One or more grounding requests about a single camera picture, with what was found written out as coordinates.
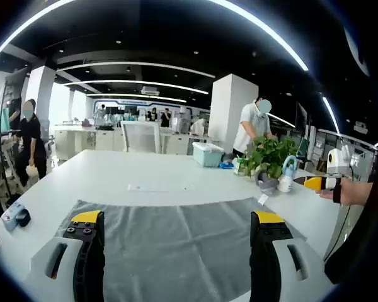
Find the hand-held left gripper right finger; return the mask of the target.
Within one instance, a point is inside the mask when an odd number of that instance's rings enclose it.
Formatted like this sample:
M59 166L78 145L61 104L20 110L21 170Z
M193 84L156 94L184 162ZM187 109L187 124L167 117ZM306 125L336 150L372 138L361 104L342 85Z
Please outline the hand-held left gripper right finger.
M322 258L275 213L251 213L251 301L321 301L333 288Z

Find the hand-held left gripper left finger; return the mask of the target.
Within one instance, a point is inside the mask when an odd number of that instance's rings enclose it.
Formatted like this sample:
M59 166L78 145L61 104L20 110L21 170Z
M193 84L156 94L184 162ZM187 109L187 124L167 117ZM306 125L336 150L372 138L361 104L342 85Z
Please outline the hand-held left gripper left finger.
M105 215L83 212L30 261L25 289L34 301L103 301Z

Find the person's right hand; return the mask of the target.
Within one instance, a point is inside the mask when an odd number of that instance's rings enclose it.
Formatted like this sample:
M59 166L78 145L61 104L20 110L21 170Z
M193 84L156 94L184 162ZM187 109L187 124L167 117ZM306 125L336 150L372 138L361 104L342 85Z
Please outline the person's right hand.
M340 192L335 198L335 190L317 190L315 191L321 198L330 199L335 203L340 203L344 206L350 206L353 197L353 182L347 178L342 178L340 182Z

